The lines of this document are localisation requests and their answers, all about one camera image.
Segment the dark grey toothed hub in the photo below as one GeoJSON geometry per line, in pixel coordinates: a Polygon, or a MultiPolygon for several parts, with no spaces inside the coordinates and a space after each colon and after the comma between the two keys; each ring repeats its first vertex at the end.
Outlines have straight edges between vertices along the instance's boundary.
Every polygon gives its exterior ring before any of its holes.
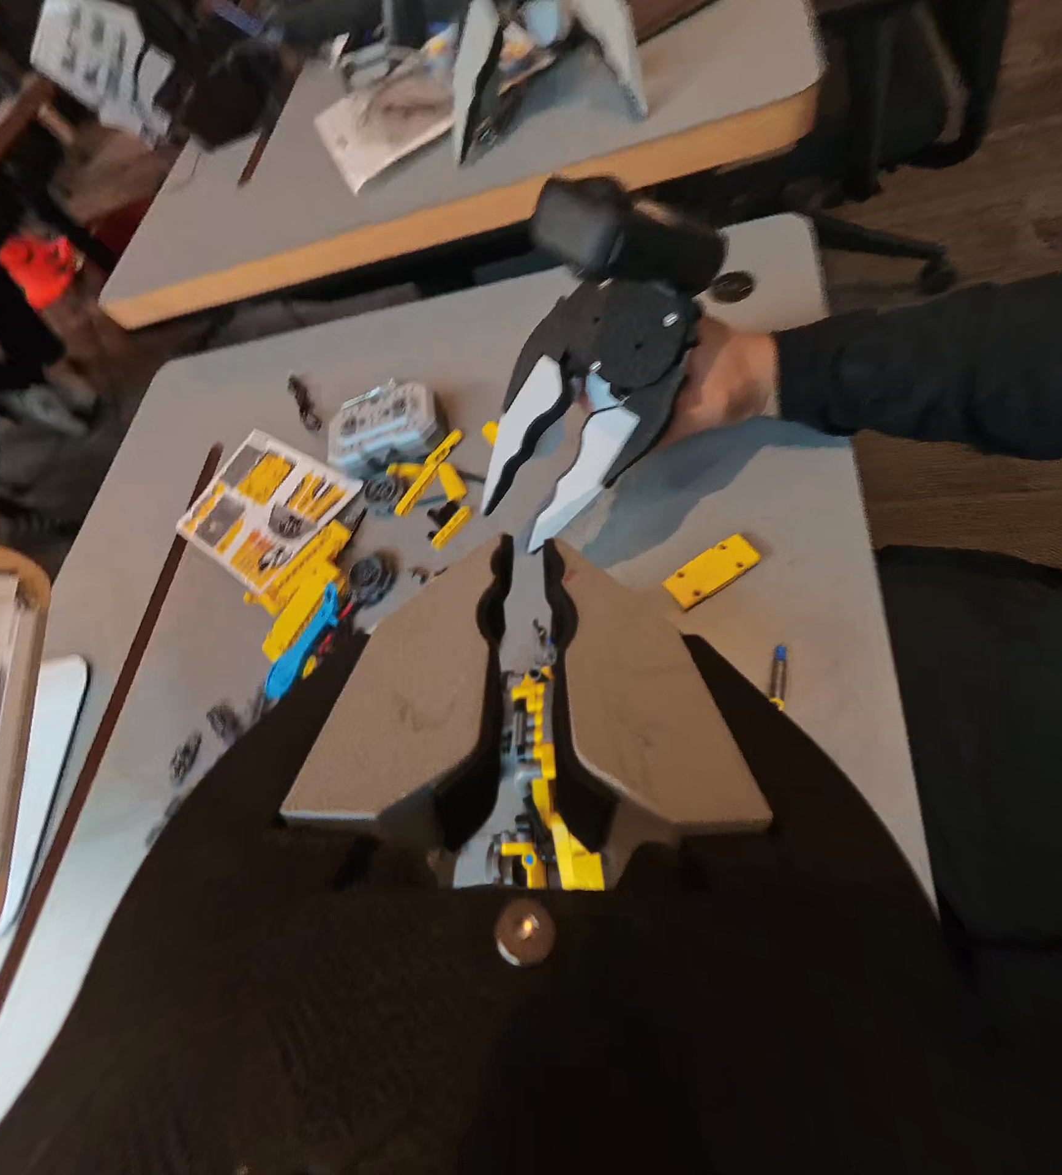
{"type": "Polygon", "coordinates": [[[386,597],[396,580],[398,566],[389,551],[374,551],[353,561],[346,572],[349,601],[370,608],[386,597]]]}

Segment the white stand base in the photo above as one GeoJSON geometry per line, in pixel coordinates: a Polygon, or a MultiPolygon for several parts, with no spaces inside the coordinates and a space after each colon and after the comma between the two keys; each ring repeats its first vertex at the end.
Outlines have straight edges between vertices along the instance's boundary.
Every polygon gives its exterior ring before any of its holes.
{"type": "Polygon", "coordinates": [[[80,654],[63,654],[39,665],[8,880],[0,911],[0,937],[18,920],[32,883],[68,746],[82,711],[87,677],[89,666],[80,654]]]}

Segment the red plastic object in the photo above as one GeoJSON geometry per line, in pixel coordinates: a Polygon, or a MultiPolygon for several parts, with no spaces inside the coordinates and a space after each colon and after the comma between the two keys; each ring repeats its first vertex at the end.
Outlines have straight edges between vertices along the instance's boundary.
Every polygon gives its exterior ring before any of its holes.
{"type": "Polygon", "coordinates": [[[82,268],[82,255],[65,236],[22,230],[1,244],[0,267],[20,287],[30,308],[43,311],[68,291],[82,268]]]}

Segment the grey battery box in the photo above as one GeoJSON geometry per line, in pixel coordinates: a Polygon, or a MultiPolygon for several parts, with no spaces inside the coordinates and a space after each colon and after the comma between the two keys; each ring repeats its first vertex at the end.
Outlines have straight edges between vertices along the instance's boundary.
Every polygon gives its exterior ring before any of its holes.
{"type": "Polygon", "coordinates": [[[344,401],[327,425],[327,463],[346,475],[424,460],[448,434],[434,391],[389,379],[344,401]]]}

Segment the pile of mixed small bricks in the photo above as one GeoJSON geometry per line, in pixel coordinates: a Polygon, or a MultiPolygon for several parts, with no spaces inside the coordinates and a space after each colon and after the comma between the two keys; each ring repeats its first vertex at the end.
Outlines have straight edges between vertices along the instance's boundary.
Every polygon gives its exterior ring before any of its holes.
{"type": "MultiPolygon", "coordinates": [[[[349,625],[351,625],[355,615],[358,613],[358,609],[361,609],[361,608],[349,601],[349,596],[346,591],[346,580],[344,580],[344,584],[341,587],[339,625],[332,635],[329,635],[325,640],[322,640],[320,654],[313,661],[313,666],[306,665],[308,672],[303,678],[310,677],[317,670],[317,666],[332,653],[337,639],[346,637],[349,634],[349,625]]],[[[211,706],[208,709],[206,725],[213,732],[215,739],[218,742],[222,742],[222,746],[230,746],[232,742],[236,742],[249,727],[253,727],[256,723],[256,720],[261,716],[261,713],[265,709],[268,709],[275,704],[275,703],[265,701],[265,697],[261,694],[263,682],[265,682],[265,678],[258,685],[258,690],[256,690],[253,701],[249,701],[249,704],[246,706],[246,711],[237,711],[229,703],[217,703],[215,706],[211,706]]]]}

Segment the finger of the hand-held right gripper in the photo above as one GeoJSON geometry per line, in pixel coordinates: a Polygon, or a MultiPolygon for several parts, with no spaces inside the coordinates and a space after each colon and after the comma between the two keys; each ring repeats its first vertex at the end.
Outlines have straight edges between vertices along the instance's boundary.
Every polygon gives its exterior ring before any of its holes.
{"type": "Polygon", "coordinates": [[[556,479],[549,501],[534,518],[525,551],[539,551],[558,535],[605,489],[605,479],[625,449],[639,417],[611,392],[611,384],[589,372],[584,392],[591,411],[582,423],[574,461],[556,479]]]}
{"type": "Polygon", "coordinates": [[[572,387],[558,360],[539,356],[530,361],[496,422],[479,506],[484,516],[496,510],[542,435],[570,406],[572,387]]]}

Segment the yellow grey brick vehicle model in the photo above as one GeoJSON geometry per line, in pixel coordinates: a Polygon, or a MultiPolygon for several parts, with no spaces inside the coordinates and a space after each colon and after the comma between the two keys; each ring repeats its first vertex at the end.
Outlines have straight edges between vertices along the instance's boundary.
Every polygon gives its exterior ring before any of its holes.
{"type": "Polygon", "coordinates": [[[568,830],[556,809],[556,763],[549,725],[553,668],[529,668],[508,690],[506,758],[520,808],[491,835],[484,878],[491,885],[598,892],[603,859],[568,830]]]}

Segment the person's right hand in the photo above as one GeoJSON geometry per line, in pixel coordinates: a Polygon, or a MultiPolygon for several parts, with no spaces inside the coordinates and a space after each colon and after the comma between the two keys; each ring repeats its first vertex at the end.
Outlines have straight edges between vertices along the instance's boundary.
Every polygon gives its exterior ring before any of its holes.
{"type": "Polygon", "coordinates": [[[751,418],[779,418],[779,353],[773,332],[736,330],[701,317],[661,446],[751,418]]]}

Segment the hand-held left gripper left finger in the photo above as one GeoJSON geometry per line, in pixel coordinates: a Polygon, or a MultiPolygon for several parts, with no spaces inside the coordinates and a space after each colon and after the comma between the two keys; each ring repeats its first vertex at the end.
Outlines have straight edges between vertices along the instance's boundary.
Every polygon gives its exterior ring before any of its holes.
{"type": "Polygon", "coordinates": [[[296,825],[460,849],[492,811],[513,539],[496,534],[377,622],[280,804],[296,825]]]}

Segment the long yellow curved panel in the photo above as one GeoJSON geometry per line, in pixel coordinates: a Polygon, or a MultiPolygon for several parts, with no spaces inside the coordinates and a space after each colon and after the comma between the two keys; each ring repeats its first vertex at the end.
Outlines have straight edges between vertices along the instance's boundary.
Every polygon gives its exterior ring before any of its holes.
{"type": "Polygon", "coordinates": [[[270,663],[284,656],[303,635],[324,604],[329,585],[329,580],[310,580],[289,597],[261,642],[261,653],[270,663]]]}

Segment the white printed box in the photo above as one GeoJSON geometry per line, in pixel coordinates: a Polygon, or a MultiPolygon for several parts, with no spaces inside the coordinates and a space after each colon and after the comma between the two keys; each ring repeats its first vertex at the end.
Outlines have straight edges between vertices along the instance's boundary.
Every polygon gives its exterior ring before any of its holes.
{"type": "Polygon", "coordinates": [[[29,65],[101,125],[149,146],[167,137],[172,117],[158,93],[175,62],[144,34],[134,10],[115,1],[43,1],[29,65]]]}

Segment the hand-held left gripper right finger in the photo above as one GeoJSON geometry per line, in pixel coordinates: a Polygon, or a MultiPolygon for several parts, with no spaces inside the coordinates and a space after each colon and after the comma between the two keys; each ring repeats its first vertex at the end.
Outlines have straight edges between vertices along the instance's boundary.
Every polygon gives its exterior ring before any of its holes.
{"type": "Polygon", "coordinates": [[[589,851],[624,818],[661,844],[765,832],[772,809],[663,606],[555,539],[542,544],[542,591],[567,830],[589,851]]]}

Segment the blue brick separator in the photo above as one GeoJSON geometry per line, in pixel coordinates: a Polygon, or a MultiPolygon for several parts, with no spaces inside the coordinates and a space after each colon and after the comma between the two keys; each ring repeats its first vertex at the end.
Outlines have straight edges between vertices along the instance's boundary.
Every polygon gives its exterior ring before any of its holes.
{"type": "Polygon", "coordinates": [[[339,609],[341,589],[336,585],[336,582],[330,582],[324,604],[303,635],[287,649],[284,656],[280,656],[275,663],[270,663],[268,673],[261,685],[261,694],[267,703],[279,701],[289,692],[296,680],[306,675],[306,665],[313,666],[313,661],[320,654],[322,640],[332,635],[339,625],[339,609]]]}

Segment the person's black clothing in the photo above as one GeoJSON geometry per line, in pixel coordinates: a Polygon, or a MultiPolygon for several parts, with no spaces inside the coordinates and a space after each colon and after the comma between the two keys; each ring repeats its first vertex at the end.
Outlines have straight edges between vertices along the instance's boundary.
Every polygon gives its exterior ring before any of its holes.
{"type": "Polygon", "coordinates": [[[891,546],[877,575],[963,1002],[1062,1173],[1062,570],[891,546]]]}

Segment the person's right forearm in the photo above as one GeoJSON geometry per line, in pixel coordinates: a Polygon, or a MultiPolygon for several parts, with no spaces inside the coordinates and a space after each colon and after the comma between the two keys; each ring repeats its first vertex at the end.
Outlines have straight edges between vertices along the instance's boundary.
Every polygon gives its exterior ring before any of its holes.
{"type": "Polygon", "coordinates": [[[780,330],[780,418],[1062,460],[1062,272],[780,330]]]}

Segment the long yellow beam assembly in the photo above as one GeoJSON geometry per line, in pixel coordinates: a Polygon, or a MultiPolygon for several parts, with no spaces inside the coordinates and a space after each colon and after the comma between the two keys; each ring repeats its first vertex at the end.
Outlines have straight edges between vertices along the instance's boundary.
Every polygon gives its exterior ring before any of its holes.
{"type": "Polygon", "coordinates": [[[282,565],[263,589],[246,591],[244,604],[255,604],[277,616],[298,594],[306,594],[310,589],[320,594],[329,582],[336,582],[341,589],[346,577],[336,561],[351,535],[351,527],[332,520],[282,565]]]}

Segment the yellow sticker sheet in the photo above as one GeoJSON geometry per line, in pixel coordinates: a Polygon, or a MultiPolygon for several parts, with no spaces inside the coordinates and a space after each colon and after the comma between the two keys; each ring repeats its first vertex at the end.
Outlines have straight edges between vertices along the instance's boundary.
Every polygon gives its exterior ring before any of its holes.
{"type": "Polygon", "coordinates": [[[341,522],[363,480],[253,430],[179,518],[175,530],[253,594],[341,522]]]}

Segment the open paper booklet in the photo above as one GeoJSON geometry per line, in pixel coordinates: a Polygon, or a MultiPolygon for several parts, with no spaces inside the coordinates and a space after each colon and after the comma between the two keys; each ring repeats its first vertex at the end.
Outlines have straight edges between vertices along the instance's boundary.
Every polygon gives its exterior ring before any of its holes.
{"type": "Polygon", "coordinates": [[[444,75],[424,69],[351,89],[313,118],[317,137],[351,194],[444,136],[453,96],[444,75]]]}

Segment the long yellow holed beam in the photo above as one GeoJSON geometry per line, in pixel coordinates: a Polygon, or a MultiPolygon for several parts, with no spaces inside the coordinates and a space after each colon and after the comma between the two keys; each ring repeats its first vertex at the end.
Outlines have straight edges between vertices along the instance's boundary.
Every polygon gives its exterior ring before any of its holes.
{"type": "Polygon", "coordinates": [[[434,484],[439,484],[449,503],[458,503],[467,494],[463,479],[449,463],[449,454],[461,439],[463,432],[453,429],[422,463],[394,461],[387,465],[387,473],[405,484],[405,491],[392,506],[394,516],[408,515],[434,484]]]}

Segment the black office chair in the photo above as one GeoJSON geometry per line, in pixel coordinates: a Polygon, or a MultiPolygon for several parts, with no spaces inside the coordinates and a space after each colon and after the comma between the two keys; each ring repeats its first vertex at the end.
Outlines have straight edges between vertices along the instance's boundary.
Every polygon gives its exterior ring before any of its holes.
{"type": "Polygon", "coordinates": [[[948,248],[830,215],[872,199],[898,168],[942,170],[982,144],[1003,62],[1011,1],[815,1],[836,50],[844,96],[805,141],[817,191],[805,212],[825,249],[915,260],[917,289],[956,279],[948,248]]]}

